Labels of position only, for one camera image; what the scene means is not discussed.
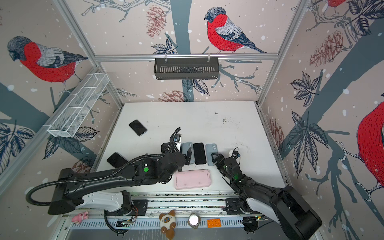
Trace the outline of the light blue phone case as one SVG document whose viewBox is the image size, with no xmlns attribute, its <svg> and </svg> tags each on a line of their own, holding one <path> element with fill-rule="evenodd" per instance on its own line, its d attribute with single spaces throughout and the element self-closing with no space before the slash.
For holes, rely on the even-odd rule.
<svg viewBox="0 0 384 240">
<path fill-rule="evenodd" d="M 188 143 L 182 143 L 181 144 L 181 151 L 182 151 L 182 154 L 184 155 L 184 157 L 186 158 L 186 153 L 187 153 L 187 150 L 192 147 L 192 158 L 191 158 L 191 164 L 194 164 L 195 163 L 195 159 L 194 159 L 194 153 L 193 153 L 193 144 L 191 142 L 188 142 Z"/>
<path fill-rule="evenodd" d="M 218 153 L 217 145 L 216 144 L 206 144 L 205 151 L 206 151 L 207 164 L 209 166 L 214 166 L 212 154 Z"/>
</svg>

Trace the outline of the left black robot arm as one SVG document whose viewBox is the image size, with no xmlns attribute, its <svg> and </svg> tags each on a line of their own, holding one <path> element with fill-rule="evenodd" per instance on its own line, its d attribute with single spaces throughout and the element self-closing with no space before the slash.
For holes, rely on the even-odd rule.
<svg viewBox="0 0 384 240">
<path fill-rule="evenodd" d="M 50 215 L 61 215 L 78 208 L 103 209 L 115 212 L 132 206 L 130 194 L 122 191 L 114 200 L 107 191 L 114 188 L 167 184 L 174 173 L 182 170 L 186 156 L 176 148 L 177 128 L 169 142 L 162 144 L 160 154 L 138 156 L 122 167 L 89 174 L 63 169 L 57 181 L 29 190 L 26 201 L 34 206 L 47 206 Z"/>
</svg>

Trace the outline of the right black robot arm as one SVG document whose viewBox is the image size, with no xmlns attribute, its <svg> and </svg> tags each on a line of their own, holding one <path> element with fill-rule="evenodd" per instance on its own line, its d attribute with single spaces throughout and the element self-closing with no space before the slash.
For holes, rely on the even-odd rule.
<svg viewBox="0 0 384 240">
<path fill-rule="evenodd" d="M 271 187 L 243 174 L 237 150 L 225 158 L 213 153 L 212 162 L 239 197 L 243 213 L 258 212 L 278 223 L 290 240 L 308 240 L 323 225 L 319 215 L 291 186 Z"/>
</svg>

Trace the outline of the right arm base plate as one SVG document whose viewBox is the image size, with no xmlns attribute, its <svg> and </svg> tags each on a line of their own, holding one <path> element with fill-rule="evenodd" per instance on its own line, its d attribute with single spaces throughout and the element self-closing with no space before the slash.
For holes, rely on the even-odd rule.
<svg viewBox="0 0 384 240">
<path fill-rule="evenodd" d="M 252 210 L 248 207 L 246 201 L 242 199 L 225 199 L 226 205 L 223 211 L 228 215 L 248 215 L 252 213 Z"/>
</svg>

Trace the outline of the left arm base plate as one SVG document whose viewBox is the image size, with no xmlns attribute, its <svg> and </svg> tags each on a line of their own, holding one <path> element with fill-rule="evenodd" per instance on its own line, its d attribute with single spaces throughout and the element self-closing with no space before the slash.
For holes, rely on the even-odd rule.
<svg viewBox="0 0 384 240">
<path fill-rule="evenodd" d="M 131 200 L 128 204 L 123 204 L 119 210 L 119 216 L 145 216 L 148 208 L 148 200 Z"/>
</svg>

